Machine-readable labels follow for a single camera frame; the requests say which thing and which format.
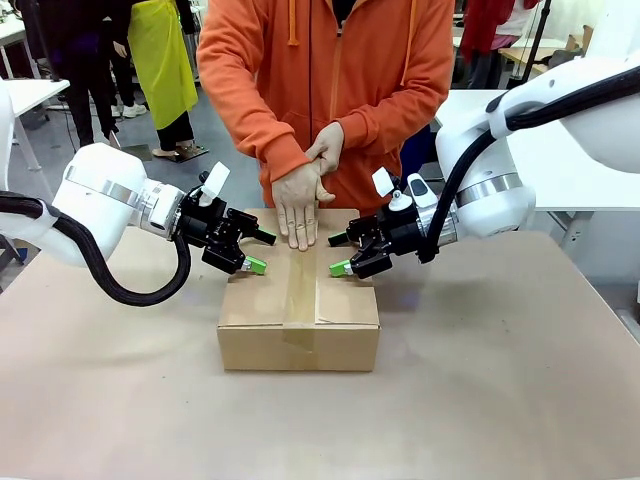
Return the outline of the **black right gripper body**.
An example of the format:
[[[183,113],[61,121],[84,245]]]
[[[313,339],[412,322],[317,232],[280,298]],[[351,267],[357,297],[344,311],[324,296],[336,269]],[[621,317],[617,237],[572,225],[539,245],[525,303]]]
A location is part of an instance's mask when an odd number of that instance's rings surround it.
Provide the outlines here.
[[[413,253],[423,240],[418,226],[418,210],[409,206],[400,211],[382,207],[376,214],[349,222],[347,238],[358,244],[349,263],[358,278],[369,278],[392,268],[392,255]]]

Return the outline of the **person right hand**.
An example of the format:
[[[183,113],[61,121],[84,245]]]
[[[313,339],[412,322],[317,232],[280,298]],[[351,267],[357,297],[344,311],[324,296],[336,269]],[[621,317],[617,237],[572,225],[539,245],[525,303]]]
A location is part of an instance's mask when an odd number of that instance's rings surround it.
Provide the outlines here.
[[[334,169],[331,162],[318,158],[272,183],[280,233],[291,248],[306,251],[316,242],[316,204],[335,199],[322,178]]]

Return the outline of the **person left hand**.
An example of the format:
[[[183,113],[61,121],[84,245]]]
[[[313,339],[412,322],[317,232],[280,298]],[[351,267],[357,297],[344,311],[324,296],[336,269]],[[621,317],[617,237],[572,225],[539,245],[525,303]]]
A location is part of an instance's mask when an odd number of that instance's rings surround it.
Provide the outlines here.
[[[339,122],[324,127],[306,151],[306,156],[320,176],[337,170],[344,145],[344,131]]]

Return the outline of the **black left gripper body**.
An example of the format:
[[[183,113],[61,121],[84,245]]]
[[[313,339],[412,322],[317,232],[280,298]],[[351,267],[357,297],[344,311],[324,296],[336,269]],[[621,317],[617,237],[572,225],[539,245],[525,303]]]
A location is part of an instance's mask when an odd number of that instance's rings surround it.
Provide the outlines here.
[[[233,275],[246,254],[240,248],[243,238],[253,238],[259,227],[258,219],[250,214],[228,208],[227,203],[215,198],[201,206],[202,191],[191,191],[181,201],[175,237],[202,250],[202,261],[216,269]]]

